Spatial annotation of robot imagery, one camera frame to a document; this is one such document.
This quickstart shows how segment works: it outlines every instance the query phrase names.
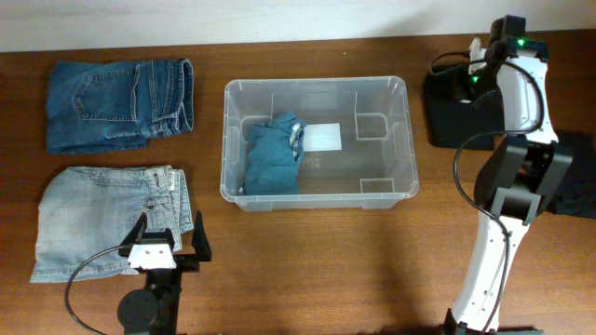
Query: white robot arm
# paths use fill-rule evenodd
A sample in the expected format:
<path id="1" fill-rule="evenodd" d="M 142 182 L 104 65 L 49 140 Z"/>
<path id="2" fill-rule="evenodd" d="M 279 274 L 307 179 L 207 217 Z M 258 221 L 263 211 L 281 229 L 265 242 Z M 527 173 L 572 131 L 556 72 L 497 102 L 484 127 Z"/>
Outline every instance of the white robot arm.
<path id="1" fill-rule="evenodd" d="M 571 155 L 558 146 L 550 123 L 544 89 L 546 45 L 524 37 L 523 18 L 507 16 L 496 21 L 491 35 L 489 49 L 480 48 L 480 39 L 470 46 L 471 85 L 483 76 L 492 76 L 494 84 L 495 78 L 503 97 L 506 132 L 531 129 L 538 120 L 541 124 L 520 136 L 507 135 L 479 173 L 474 202 L 502 222 L 508 239 L 497 221 L 479 213 L 478 237 L 466 282 L 447 314 L 443 334 L 496 332 L 500 293 L 505 285 L 502 281 L 507 280 L 530 223 L 544 211 L 571 164 Z M 504 269 L 506 253 L 508 264 Z"/>

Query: jeans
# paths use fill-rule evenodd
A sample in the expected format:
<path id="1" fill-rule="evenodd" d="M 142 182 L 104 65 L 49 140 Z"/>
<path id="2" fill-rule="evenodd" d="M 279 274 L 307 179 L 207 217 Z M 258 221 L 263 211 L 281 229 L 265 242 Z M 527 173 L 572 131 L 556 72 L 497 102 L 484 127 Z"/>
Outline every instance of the jeans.
<path id="1" fill-rule="evenodd" d="M 69 167 L 52 180 L 39 204 L 32 283 L 68 280 L 83 261 L 120 245 L 142 213 L 147 231 L 170 228 L 174 250 L 193 229 L 186 180 L 171 167 Z M 86 266 L 76 280 L 136 274 L 112 252 Z"/>
<path id="2" fill-rule="evenodd" d="M 299 194 L 306 121 L 286 112 L 251 126 L 245 195 Z"/>
<path id="3" fill-rule="evenodd" d="M 190 60 L 58 61 L 49 77 L 47 151 L 100 154 L 193 129 Z"/>

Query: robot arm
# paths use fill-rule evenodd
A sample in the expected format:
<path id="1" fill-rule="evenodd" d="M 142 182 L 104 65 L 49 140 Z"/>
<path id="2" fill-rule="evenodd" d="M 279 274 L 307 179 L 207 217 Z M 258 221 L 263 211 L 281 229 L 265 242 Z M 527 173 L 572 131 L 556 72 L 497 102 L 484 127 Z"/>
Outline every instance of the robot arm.
<path id="1" fill-rule="evenodd" d="M 549 119 L 545 95 L 547 50 L 542 43 L 525 38 L 525 19 L 507 16 L 493 24 L 491 46 L 480 48 L 480 39 L 470 47 L 470 60 L 487 60 L 469 66 L 470 84 L 484 89 L 498 86 L 503 97 L 505 130 L 529 129 L 542 116 L 541 127 L 522 136 L 506 136 L 480 171 L 474 201 L 489 210 L 507 227 L 503 230 L 489 216 L 479 213 L 479 230 L 462 292 L 447 314 L 444 334 L 466 334 L 498 329 L 497 298 L 502 279 L 535 216 L 545 210 L 571 164 L 571 155 L 561 148 Z M 521 67 L 526 74 L 503 61 Z M 508 252 L 508 268 L 504 269 Z"/>
<path id="2" fill-rule="evenodd" d="M 170 229 L 146 232 L 143 213 L 118 251 L 129 264 L 146 274 L 144 288 L 127 294 L 118 305 L 118 321 L 125 334 L 175 335 L 183 273 L 198 272 L 199 263 L 211 261 L 211 248 L 201 213 L 196 214 L 191 245 L 195 254 L 174 255 Z"/>

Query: white label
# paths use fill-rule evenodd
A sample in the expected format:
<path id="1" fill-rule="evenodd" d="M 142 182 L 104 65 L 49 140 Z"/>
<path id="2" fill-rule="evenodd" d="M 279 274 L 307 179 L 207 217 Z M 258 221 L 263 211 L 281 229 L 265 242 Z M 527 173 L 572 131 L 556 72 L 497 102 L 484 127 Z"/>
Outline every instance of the white label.
<path id="1" fill-rule="evenodd" d="M 470 60 L 481 60 L 484 58 L 486 49 L 481 47 L 481 39 L 476 36 L 469 46 L 469 59 Z M 467 74 L 473 74 L 476 70 L 483 68 L 485 63 L 476 63 L 467 67 Z"/>
<path id="2" fill-rule="evenodd" d="M 339 124 L 306 126 L 304 146 L 305 152 L 342 150 Z"/>
<path id="3" fill-rule="evenodd" d="M 168 191 L 172 192 L 176 190 L 176 172 L 170 171 L 168 178 Z"/>

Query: dark blue jeans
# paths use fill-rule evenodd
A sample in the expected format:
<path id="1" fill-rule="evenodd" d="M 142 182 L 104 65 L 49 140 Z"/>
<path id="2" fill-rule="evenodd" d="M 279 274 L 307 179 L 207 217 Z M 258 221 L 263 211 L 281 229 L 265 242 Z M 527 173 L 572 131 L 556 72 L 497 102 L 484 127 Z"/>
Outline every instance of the dark blue jeans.
<path id="1" fill-rule="evenodd" d="M 190 60 L 58 61 L 49 78 L 47 151 L 100 154 L 193 129 Z"/>

